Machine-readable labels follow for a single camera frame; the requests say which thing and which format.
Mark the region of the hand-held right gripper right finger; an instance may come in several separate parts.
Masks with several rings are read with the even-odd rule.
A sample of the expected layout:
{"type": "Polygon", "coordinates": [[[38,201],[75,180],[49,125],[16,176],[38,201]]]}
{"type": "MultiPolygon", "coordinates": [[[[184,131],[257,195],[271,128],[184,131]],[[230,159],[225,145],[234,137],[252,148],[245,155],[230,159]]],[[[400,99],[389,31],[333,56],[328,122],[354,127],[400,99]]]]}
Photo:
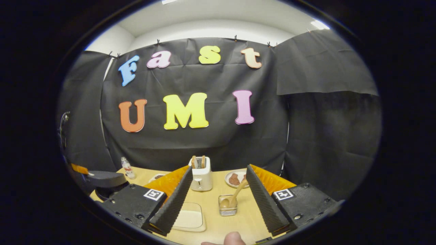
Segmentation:
{"type": "Polygon", "coordinates": [[[269,233],[292,232],[338,210],[338,201],[311,183],[299,185],[255,165],[246,179],[269,233]]]}

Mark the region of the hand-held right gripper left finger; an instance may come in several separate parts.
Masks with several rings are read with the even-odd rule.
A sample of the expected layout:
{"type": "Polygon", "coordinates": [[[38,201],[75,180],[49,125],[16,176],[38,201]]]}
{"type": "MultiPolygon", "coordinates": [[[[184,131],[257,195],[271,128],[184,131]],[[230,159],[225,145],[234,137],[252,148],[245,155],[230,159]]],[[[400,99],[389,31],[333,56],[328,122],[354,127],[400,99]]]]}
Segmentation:
{"type": "Polygon", "coordinates": [[[131,183],[102,202],[102,207],[145,231],[167,236],[192,180],[192,167],[187,165],[143,186],[131,183]]]}

